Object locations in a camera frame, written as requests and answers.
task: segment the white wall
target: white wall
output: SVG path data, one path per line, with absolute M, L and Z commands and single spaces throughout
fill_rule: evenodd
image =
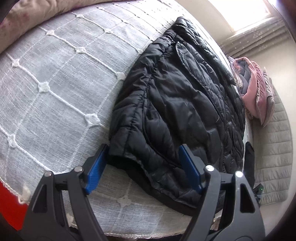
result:
M 293 150 L 296 153 L 296 43 L 293 39 L 250 57 L 261 68 L 264 66 L 272 78 L 275 89 L 281 98 L 292 130 Z M 269 233 L 283 216 L 296 191 L 296 154 L 293 155 L 292 177 L 288 199 L 261 207 L 266 233 Z
M 231 27 L 208 0 L 176 1 L 201 23 L 217 43 L 232 36 L 233 32 Z

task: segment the black puffer jacket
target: black puffer jacket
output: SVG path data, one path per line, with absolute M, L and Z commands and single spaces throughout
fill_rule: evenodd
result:
M 111 119 L 110 163 L 167 206 L 192 215 L 200 196 L 178 160 L 179 145 L 221 172 L 242 168 L 244 107 L 231 84 L 193 24 L 178 18 L 123 84 Z

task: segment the bed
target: bed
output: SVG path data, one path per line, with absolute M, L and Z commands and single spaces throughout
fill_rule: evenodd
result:
M 30 201 L 45 170 L 70 171 L 101 143 L 108 144 L 111 111 L 130 67 L 182 15 L 229 68 L 199 22 L 169 0 L 73 9 L 28 31 L 0 55 L 0 178 L 19 203 Z M 247 141 L 253 143 L 250 120 Z M 76 227 L 67 192 L 63 197 L 68 223 Z M 111 236 L 180 234 L 191 219 L 109 165 L 89 200 L 104 233 Z

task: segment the gray curtain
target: gray curtain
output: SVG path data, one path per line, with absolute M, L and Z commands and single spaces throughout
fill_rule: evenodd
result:
M 226 56 L 250 57 L 290 37 L 285 22 L 279 17 L 270 17 L 236 32 L 219 46 Z

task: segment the red fabric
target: red fabric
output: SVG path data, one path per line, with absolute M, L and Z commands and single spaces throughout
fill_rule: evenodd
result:
M 16 230 L 22 228 L 27 209 L 28 205 L 19 204 L 17 197 L 0 182 L 0 213 Z

